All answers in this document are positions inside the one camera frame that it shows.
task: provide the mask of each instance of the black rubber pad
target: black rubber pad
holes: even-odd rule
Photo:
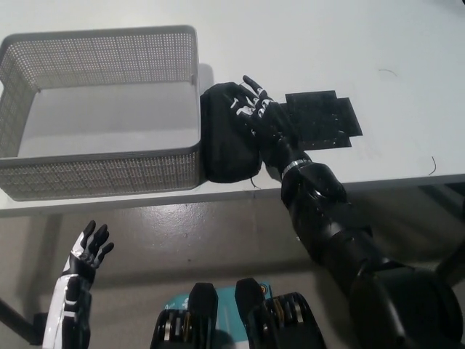
[[[244,325],[247,324],[247,317],[252,309],[260,306],[264,301],[262,287],[254,278],[239,280],[235,285],[234,298]]]
[[[286,101],[304,150],[350,147],[349,137],[362,135],[349,98],[337,98],[335,91],[288,94]]]

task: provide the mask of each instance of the gray mesh basket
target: gray mesh basket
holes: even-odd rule
[[[7,37],[0,47],[0,80],[4,85],[0,99],[0,188],[14,200],[27,201],[147,193],[197,186],[200,168],[197,77],[197,39],[195,30],[189,26],[34,33]],[[199,136],[195,142],[191,137],[192,144],[183,144],[179,148],[171,144],[166,149],[160,148],[158,144],[151,148],[150,133],[143,142],[140,141],[140,145],[137,143],[137,134],[132,134],[125,137],[124,144],[129,146],[121,142],[102,142],[98,146],[93,145],[97,151],[90,147],[83,153],[73,153],[72,137],[75,135],[69,132],[61,139],[71,139],[68,148],[63,141],[54,144],[53,137],[37,137],[34,143],[30,143],[28,151],[22,151],[22,143],[25,142],[23,138],[28,133],[28,118],[33,114],[33,105],[39,107],[40,98],[47,101],[58,91],[63,94],[87,95],[109,93],[112,96],[113,90],[104,90],[111,88],[119,95],[125,95],[124,88],[133,94],[139,93],[134,92],[134,85],[140,85],[140,89],[151,89],[152,85],[156,85],[158,92],[155,95],[163,96],[163,91],[170,93],[170,89],[178,88],[176,84],[184,84],[186,89],[192,87],[192,93],[188,96],[192,101],[182,109],[189,110],[191,123],[198,123]],[[84,87],[91,89],[90,92],[82,92]],[[144,104],[127,99],[119,108],[131,103],[136,103],[134,108]],[[178,103],[171,101],[171,104],[176,108]],[[149,125],[155,123],[157,118],[162,119],[169,114],[167,110],[145,112],[150,118],[144,116],[145,119],[140,120]],[[55,123],[50,120],[70,118],[72,114],[72,111],[54,111],[51,115],[55,119],[46,116],[44,120]],[[43,124],[33,118],[37,119],[38,116],[31,116],[31,123]],[[131,124],[131,120],[127,123],[124,120],[121,118],[118,121],[118,127]],[[70,127],[69,124],[73,122],[65,122],[63,127]],[[160,132],[156,125],[153,128],[153,132]],[[43,149],[51,151],[41,153]]]

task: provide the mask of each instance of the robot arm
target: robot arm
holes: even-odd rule
[[[90,341],[90,288],[113,243],[107,225],[96,233],[91,221],[76,240],[55,284],[44,333],[43,349],[87,349]]]
[[[346,294],[362,347],[465,348],[452,289],[436,273],[402,265],[378,249],[333,172],[299,150],[280,105],[249,77],[244,82],[253,91],[242,86],[244,97],[230,98],[231,108],[251,127],[265,164],[281,174],[281,198],[294,229]]]

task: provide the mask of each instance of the black robotic arm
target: black robotic arm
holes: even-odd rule
[[[329,167],[299,150],[279,103],[249,77],[244,82],[250,89],[242,86],[243,97],[230,98],[231,108],[251,127],[265,164],[281,174],[294,229],[346,294],[362,347],[465,348],[461,309],[449,285],[430,270],[386,256]]]

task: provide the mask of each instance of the plastic basket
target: plastic basket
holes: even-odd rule
[[[198,185],[193,28],[12,35],[0,80],[0,188],[14,200]]]

